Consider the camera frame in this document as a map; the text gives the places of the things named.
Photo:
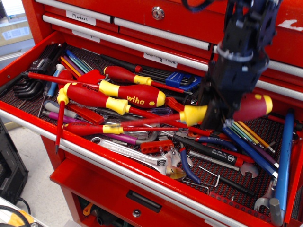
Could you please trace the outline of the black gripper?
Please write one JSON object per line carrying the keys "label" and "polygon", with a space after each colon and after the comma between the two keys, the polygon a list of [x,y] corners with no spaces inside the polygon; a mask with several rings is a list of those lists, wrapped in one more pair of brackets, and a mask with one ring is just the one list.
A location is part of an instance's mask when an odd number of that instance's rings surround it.
{"label": "black gripper", "polygon": [[[242,96],[252,92],[269,65],[264,49],[244,54],[217,47],[218,59],[211,62],[201,80],[197,105],[207,105],[202,130],[221,130],[227,119],[240,109]],[[217,98],[212,98],[212,90]]]}

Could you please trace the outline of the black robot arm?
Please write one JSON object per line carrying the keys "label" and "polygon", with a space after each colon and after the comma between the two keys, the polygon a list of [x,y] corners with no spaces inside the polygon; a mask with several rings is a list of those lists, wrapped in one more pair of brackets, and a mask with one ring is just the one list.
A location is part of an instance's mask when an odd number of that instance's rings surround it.
{"label": "black robot arm", "polygon": [[265,47],[276,35],[280,0],[230,0],[227,3],[224,37],[217,45],[218,59],[208,63],[197,106],[185,106],[180,120],[202,129],[223,127],[242,111],[242,100],[251,93],[268,68]]}

